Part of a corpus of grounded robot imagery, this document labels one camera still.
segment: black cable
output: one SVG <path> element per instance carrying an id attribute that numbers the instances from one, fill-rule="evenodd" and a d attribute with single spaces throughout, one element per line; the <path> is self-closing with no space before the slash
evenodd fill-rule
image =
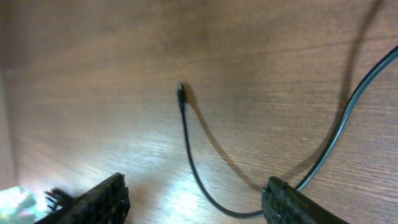
<path id="1" fill-rule="evenodd" d="M 374 80 L 374 78 L 377 77 L 378 74 L 380 74 L 394 59 L 398 57 L 398 46 L 395 47 L 393 50 L 391 50 L 379 63 L 377 63 L 371 70 L 370 72 L 362 79 L 362 81 L 359 83 L 359 85 L 356 87 L 355 91 L 349 98 L 347 105 L 344 109 L 344 113 L 341 116 L 338 125 L 336 126 L 335 130 L 333 131 L 333 134 L 331 135 L 330 140 L 328 141 L 328 144 L 326 145 L 326 148 L 322 151 L 320 157 L 318 160 L 315 162 L 315 164 L 312 166 L 312 168 L 309 170 L 309 172 L 306 174 L 306 176 L 297 184 L 295 189 L 297 191 L 301 191 L 304 189 L 304 187 L 307 186 L 307 184 L 311 181 L 312 177 L 319 171 L 321 166 L 325 163 L 326 158 L 329 156 L 331 150 L 334 148 L 336 145 L 336 142 L 338 138 L 340 137 L 341 133 L 344 130 L 344 127 L 347 123 L 347 120 L 351 114 L 351 112 L 354 109 L 354 106 L 357 104 L 359 97 L 362 95 L 363 91 L 368 87 L 368 85 Z M 234 218 L 254 218 L 260 215 L 263 215 L 263 210 L 259 210 L 256 212 L 250 212 L 250 213 L 238 213 L 234 212 L 231 210 L 228 210 L 221 206 L 219 203 L 214 200 L 211 195 L 207 192 L 205 186 L 201 182 L 198 172 L 196 170 L 196 167 L 193 163 L 193 158 L 192 158 L 192 153 L 191 153 L 191 148 L 190 148 L 190 143 L 189 143 L 189 138 L 188 138 L 188 128 L 187 128 L 187 119 L 185 116 L 185 103 L 186 103 L 186 95 L 185 91 L 183 88 L 183 85 L 180 85 L 180 88 L 178 89 L 177 92 L 178 95 L 178 104 L 180 107 L 180 112 L 182 115 L 182 125 L 183 125 L 183 130 L 184 130 L 184 137 L 185 137 L 185 146 L 187 148 L 187 154 L 188 154 L 188 160 L 193 172 L 193 176 L 195 177 L 196 182 L 199 185 L 200 190 L 205 194 L 206 198 L 212 203 L 218 210 L 223 212 L 224 214 L 234 217 Z"/>
<path id="2" fill-rule="evenodd" d="M 333 131 L 333 134 L 330 137 L 330 140 L 328 141 L 328 144 L 326 145 L 325 149 L 322 151 L 320 154 L 318 160 L 314 163 L 312 168 L 309 170 L 309 172 L 306 174 L 306 176 L 296 185 L 295 189 L 298 191 L 301 191 L 304 189 L 305 186 L 310 182 L 312 177 L 317 174 L 321 166 L 325 163 L 326 158 L 329 156 L 331 150 L 334 148 L 336 145 L 337 140 L 341 136 L 341 133 L 344 130 L 344 127 L 346 126 L 347 120 L 349 116 L 351 115 L 351 112 L 354 109 L 354 106 L 359 100 L 359 97 L 361 97 L 363 91 L 366 89 L 366 87 L 369 86 L 369 84 L 374 80 L 374 78 L 377 77 L 378 74 L 380 74 L 386 67 L 389 65 L 394 59 L 398 57 L 398 46 L 392 49 L 386 56 L 384 56 L 383 59 L 381 59 L 380 62 L 378 62 L 369 72 L 365 77 L 361 80 L 361 82 L 358 84 L 356 89 L 354 90 L 353 94 L 349 98 L 347 105 L 344 109 L 344 113 L 341 116 L 338 125 L 336 126 L 335 130 Z"/>

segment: brown wood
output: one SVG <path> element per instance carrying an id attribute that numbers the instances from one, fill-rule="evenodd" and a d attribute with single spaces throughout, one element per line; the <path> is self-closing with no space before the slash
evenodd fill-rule
<path id="1" fill-rule="evenodd" d="M 398 43 L 398 1 L 10 1 L 6 73 L 19 181 L 80 194 L 126 174 L 134 223 L 265 223 L 212 207 L 188 166 L 175 91 L 205 185 L 251 212 L 292 185 L 341 107 Z M 360 99 L 303 193 L 350 223 L 398 222 L 398 62 Z"/>

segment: wire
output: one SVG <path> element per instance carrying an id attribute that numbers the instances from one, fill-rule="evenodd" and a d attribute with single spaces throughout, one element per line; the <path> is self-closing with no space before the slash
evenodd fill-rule
<path id="1" fill-rule="evenodd" d="M 331 150 L 334 148 L 334 146 L 337 143 L 337 140 L 341 136 L 344 127 L 347 124 L 347 120 L 351 115 L 354 106 L 358 102 L 359 97 L 361 97 L 363 91 L 366 89 L 366 87 L 369 86 L 369 84 L 374 80 L 374 78 L 376 78 L 397 57 L 398 57 L 398 46 L 392 49 L 386 56 L 384 56 L 384 58 L 381 59 L 381 61 L 377 63 L 358 84 L 353 94 L 349 98 L 347 105 L 344 109 L 344 113 L 341 116 L 335 130 L 333 131 L 333 134 L 331 135 L 331 138 L 329 139 L 325 149 L 322 151 L 318 160 L 314 163 L 314 165 L 306 174 L 306 176 L 296 185 L 295 189 L 297 191 L 303 190 L 304 187 L 306 187 L 310 182 L 310 180 L 315 176 L 315 174 L 317 174 L 321 166 L 325 163 L 326 158 L 329 156 Z"/>
<path id="2" fill-rule="evenodd" d="M 335 130 L 333 131 L 333 134 L 331 135 L 330 140 L 328 141 L 328 144 L 326 145 L 325 149 L 322 151 L 320 157 L 318 160 L 314 163 L 312 168 L 309 170 L 309 172 L 306 174 L 306 176 L 296 185 L 295 189 L 297 191 L 303 190 L 308 183 L 311 181 L 311 179 L 315 176 L 315 174 L 319 171 L 319 169 L 322 167 L 322 165 L 325 163 L 327 157 L 329 156 L 330 152 L 334 148 L 334 146 L 337 143 L 337 140 L 341 136 L 344 127 L 347 124 L 347 120 L 353 111 L 355 105 L 357 104 L 359 97 L 363 94 L 364 90 L 366 87 L 369 86 L 369 84 L 376 78 L 394 59 L 398 57 L 398 46 L 392 49 L 380 62 L 378 62 L 371 70 L 370 72 L 361 80 L 359 85 L 356 87 L 355 91 L 349 98 L 347 105 L 344 109 L 343 115 L 341 116 L 338 125 L 336 126 Z M 180 107 L 180 112 L 182 115 L 182 125 L 183 125 L 183 130 L 184 130 L 184 137 L 185 137 L 185 147 L 187 148 L 187 154 L 188 154 L 188 160 L 189 164 L 192 169 L 193 176 L 196 180 L 196 182 L 199 185 L 200 190 L 205 194 L 206 198 L 210 201 L 211 204 L 213 204 L 218 210 L 223 212 L 224 214 L 234 217 L 234 218 L 255 218 L 258 216 L 263 215 L 264 211 L 259 210 L 256 212 L 249 212 L 249 213 L 239 213 L 239 212 L 234 212 L 231 210 L 228 210 L 224 208 L 222 205 L 220 205 L 218 202 L 216 202 L 213 197 L 207 192 L 205 186 L 201 182 L 198 171 L 196 170 L 196 167 L 193 163 L 193 158 L 192 158 L 192 153 L 191 153 L 191 147 L 189 143 L 189 137 L 188 137 L 188 128 L 187 128 L 187 118 L 185 114 L 185 103 L 186 103 L 186 95 L 185 95 L 185 90 L 183 88 L 183 85 L 180 84 L 180 87 L 177 92 L 178 95 L 178 104 Z"/>

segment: cable tip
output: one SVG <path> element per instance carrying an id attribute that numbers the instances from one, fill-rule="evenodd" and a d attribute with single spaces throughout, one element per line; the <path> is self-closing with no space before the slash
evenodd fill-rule
<path id="1" fill-rule="evenodd" d="M 181 113 L 183 113 L 185 111 L 186 97 L 185 97 L 184 85 L 182 83 L 180 83 L 180 85 L 178 86 L 177 96 L 178 96 L 178 104 L 180 106 L 180 111 Z"/>

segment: dark textured object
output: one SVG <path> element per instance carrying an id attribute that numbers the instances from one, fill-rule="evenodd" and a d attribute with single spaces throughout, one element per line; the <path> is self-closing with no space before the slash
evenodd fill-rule
<path id="1" fill-rule="evenodd" d="M 270 177 L 262 191 L 268 224 L 347 224 L 278 177 Z"/>
<path id="2" fill-rule="evenodd" d="M 36 224 L 124 223 L 130 209 L 124 176 L 116 173 L 74 200 L 59 189 L 47 192 L 53 213 Z"/>

